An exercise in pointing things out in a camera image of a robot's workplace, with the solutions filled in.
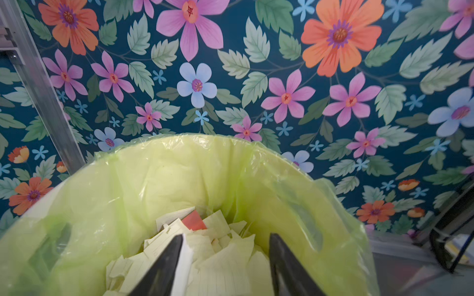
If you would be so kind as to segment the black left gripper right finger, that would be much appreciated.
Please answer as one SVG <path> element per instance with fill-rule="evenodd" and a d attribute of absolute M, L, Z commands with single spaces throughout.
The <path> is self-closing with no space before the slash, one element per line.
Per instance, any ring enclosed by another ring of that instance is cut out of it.
<path fill-rule="evenodd" d="M 325 296 L 277 233 L 270 234 L 269 247 L 270 272 L 276 296 Z"/>

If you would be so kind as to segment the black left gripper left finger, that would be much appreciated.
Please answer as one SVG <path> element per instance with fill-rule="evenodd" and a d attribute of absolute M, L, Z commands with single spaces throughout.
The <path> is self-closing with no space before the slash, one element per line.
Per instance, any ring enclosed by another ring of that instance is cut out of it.
<path fill-rule="evenodd" d="M 175 236 L 152 264 L 130 296 L 170 296 L 177 270 L 183 235 Z"/>

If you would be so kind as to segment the white receipt bag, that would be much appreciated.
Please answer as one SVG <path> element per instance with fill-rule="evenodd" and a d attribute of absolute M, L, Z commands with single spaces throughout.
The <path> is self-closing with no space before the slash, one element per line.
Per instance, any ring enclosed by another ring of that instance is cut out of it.
<path fill-rule="evenodd" d="M 185 296 L 191 272 L 191 265 L 193 263 L 193 255 L 194 252 L 192 248 L 184 242 L 180 249 L 170 296 Z"/>

